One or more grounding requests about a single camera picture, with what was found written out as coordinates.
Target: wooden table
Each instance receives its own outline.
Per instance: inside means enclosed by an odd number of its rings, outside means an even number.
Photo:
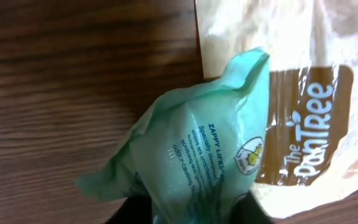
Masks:
[[[156,97],[200,82],[193,0],[0,0],[0,223],[104,222],[121,202],[73,180]],[[358,192],[280,223],[358,223]]]

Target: plastic packet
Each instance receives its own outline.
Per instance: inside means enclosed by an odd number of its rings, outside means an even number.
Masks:
[[[234,57],[222,78],[160,96],[106,167],[77,182],[87,195],[152,198],[154,223],[228,223],[263,153],[269,56]]]
[[[358,1],[197,0],[205,79],[255,46],[271,56],[267,137],[252,186],[285,218],[358,189]]]

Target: clear plastic packaging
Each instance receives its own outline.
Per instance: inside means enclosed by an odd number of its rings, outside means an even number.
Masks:
[[[252,186],[285,218],[358,190],[358,1],[197,0],[205,79],[270,54],[266,144]]]

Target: leaf icon on logo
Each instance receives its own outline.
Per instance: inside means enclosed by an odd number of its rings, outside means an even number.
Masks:
[[[286,126],[289,126],[289,127],[292,127],[292,126],[295,125],[295,123],[294,123],[293,121],[287,121],[287,122],[285,123],[285,125],[286,125]]]
[[[301,123],[301,115],[297,111],[293,111],[292,120],[297,124]]]

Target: yellow cartoon character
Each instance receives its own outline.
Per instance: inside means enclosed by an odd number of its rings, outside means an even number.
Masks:
[[[259,159],[259,154],[262,152],[262,145],[259,144],[256,149],[255,149],[255,152],[251,152],[249,155],[248,155],[248,164],[251,165],[251,166],[254,166],[256,165],[256,163],[258,162],[258,159]]]

